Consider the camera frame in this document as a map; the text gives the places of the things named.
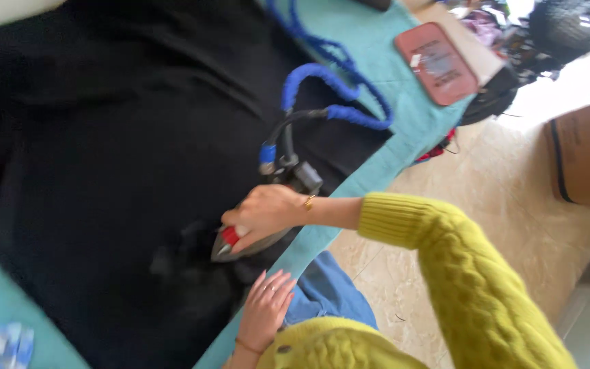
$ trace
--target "person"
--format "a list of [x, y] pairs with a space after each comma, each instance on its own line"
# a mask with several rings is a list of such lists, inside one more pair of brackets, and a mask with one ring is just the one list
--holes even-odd
[[[253, 189], [222, 221], [250, 230], [234, 252], [267, 235], [305, 224], [358, 230], [366, 238], [417, 249], [456, 369], [576, 368], [520, 277], [480, 227], [454, 205], [377, 192], [363, 198], [310, 198], [270, 184]], [[314, 274], [324, 277], [319, 273], [324, 266], [315, 269]], [[290, 324], [289, 314], [301, 318], [294, 303], [298, 294], [310, 303], [321, 299], [319, 306], [324, 306], [325, 298], [327, 302], [340, 299], [337, 305], [365, 301], [356, 299], [358, 291], [346, 295], [339, 293], [343, 288], [329, 288], [347, 281], [351, 284], [349, 278], [327, 280], [317, 294], [299, 290], [301, 281], [309, 278], [308, 271], [299, 282], [289, 280], [291, 275], [283, 271], [259, 276], [244, 305], [231, 368], [426, 368], [377, 331], [374, 316], [369, 316], [372, 311], [366, 318], [358, 309], [353, 318], [322, 310]], [[325, 291], [335, 296], [323, 296]]]

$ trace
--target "gold bracelet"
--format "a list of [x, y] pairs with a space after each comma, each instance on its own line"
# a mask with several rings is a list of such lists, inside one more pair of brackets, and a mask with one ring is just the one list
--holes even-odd
[[241, 341], [238, 337], [236, 337], [236, 339], [234, 341], [236, 341], [236, 343], [238, 343], [240, 346], [242, 346], [243, 348], [245, 348], [248, 351], [251, 351], [259, 356], [263, 355], [263, 353], [261, 351], [249, 347], [248, 345], [245, 344], [245, 342]]
[[313, 200], [314, 197], [315, 197], [315, 195], [309, 196], [309, 198], [304, 203], [304, 207], [306, 208], [306, 211], [311, 211], [311, 209], [313, 209], [313, 204], [311, 203], [311, 200]]

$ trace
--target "clothing pile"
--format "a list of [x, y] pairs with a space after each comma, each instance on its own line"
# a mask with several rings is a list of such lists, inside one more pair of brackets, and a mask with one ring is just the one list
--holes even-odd
[[[253, 0], [70, 0], [0, 27], [0, 264], [92, 367], [191, 367], [290, 244], [210, 262], [310, 61]], [[311, 80], [295, 109], [331, 104]], [[323, 195], [389, 137], [294, 126]]]

